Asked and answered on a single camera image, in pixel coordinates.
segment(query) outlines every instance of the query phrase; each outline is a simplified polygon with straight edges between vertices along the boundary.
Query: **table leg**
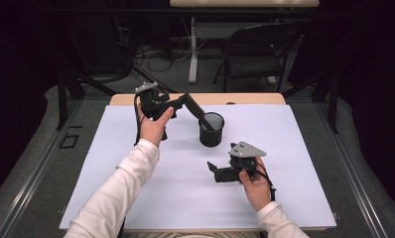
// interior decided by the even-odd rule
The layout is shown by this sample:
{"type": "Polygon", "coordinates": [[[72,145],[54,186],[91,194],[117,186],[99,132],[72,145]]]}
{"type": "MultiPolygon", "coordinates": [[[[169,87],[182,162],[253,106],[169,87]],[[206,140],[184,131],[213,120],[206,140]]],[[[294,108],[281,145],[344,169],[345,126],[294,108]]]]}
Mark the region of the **table leg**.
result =
{"type": "Polygon", "coordinates": [[[59,91],[59,125],[57,130],[60,130],[67,121],[67,101],[66,101],[66,79],[61,72],[58,78],[59,91]]]}
{"type": "Polygon", "coordinates": [[[197,52],[197,32],[196,32],[196,18],[192,17],[191,24],[191,51],[192,51],[192,59],[191,59],[191,69],[189,72],[189,83],[197,82],[197,74],[198,74],[198,52],[197,52]]]}

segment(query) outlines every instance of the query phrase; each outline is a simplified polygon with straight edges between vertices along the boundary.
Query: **human arm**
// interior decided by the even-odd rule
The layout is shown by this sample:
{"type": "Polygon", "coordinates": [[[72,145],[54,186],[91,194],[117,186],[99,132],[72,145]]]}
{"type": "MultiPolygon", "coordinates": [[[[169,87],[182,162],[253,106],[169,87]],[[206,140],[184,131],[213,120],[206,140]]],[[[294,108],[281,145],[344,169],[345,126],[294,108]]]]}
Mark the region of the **human arm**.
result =
{"type": "Polygon", "coordinates": [[[158,146],[172,115],[173,108],[169,108],[158,121],[141,117],[140,141],[70,222],[66,237],[116,237],[140,188],[157,165],[158,146]]]}
{"type": "MultiPolygon", "coordinates": [[[[258,171],[266,176],[263,161],[257,157],[258,171]]],[[[251,179],[246,171],[239,174],[247,198],[256,210],[259,225],[268,232],[269,238],[308,237],[300,227],[289,220],[281,205],[271,201],[269,182],[260,175],[251,179]]]]}

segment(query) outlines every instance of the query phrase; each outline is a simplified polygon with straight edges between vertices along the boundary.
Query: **human hand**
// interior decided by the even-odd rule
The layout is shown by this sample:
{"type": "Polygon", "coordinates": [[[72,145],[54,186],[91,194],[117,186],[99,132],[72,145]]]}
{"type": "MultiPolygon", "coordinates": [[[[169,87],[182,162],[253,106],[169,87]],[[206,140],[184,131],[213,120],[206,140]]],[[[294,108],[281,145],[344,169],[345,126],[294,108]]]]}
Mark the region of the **human hand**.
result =
{"type": "MultiPolygon", "coordinates": [[[[256,157],[256,162],[258,164],[257,170],[267,176],[262,159],[260,159],[260,157],[256,157]]],[[[253,179],[251,179],[247,171],[240,172],[239,176],[241,183],[243,183],[244,189],[246,190],[247,199],[249,199],[250,204],[256,211],[261,210],[271,202],[271,190],[269,182],[265,178],[259,174],[255,174],[253,179]]]]}
{"type": "Polygon", "coordinates": [[[140,138],[145,139],[159,147],[161,139],[164,135],[166,124],[173,116],[174,108],[169,107],[157,121],[153,121],[144,115],[140,103],[137,105],[137,107],[139,121],[141,121],[141,130],[139,135],[140,138]]]}

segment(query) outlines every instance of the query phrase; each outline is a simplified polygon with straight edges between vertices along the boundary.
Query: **white paper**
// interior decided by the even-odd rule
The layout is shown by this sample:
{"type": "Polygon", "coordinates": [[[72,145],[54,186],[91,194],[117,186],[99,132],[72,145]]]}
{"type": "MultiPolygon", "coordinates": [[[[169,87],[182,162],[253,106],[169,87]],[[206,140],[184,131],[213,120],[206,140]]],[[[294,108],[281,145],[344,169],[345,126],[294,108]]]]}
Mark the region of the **white paper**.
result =
{"type": "MultiPolygon", "coordinates": [[[[229,167],[230,143],[244,141],[267,153],[262,160],[276,198],[302,228],[335,227],[319,178],[288,105],[213,105],[205,112],[225,120],[215,148],[198,140],[198,119],[177,111],[160,145],[161,158],[127,215],[128,230],[239,230],[259,228],[238,182],[215,182],[207,162],[229,167]]],[[[136,121],[132,106],[107,106],[85,159],[61,229],[132,150],[136,121]]]]}

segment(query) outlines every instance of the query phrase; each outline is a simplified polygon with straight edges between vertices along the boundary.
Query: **white sleeve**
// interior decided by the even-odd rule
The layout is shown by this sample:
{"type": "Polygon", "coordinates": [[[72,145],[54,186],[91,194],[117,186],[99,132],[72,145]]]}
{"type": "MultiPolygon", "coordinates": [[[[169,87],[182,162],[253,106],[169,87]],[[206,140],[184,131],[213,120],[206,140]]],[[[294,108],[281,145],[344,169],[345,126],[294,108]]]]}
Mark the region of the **white sleeve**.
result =
{"type": "Polygon", "coordinates": [[[70,222],[65,237],[116,237],[159,156],[160,150],[154,144],[141,139],[70,222]]]}
{"type": "Polygon", "coordinates": [[[309,237],[295,222],[288,219],[276,201],[271,201],[256,216],[259,225],[268,232],[268,238],[309,237]]]}

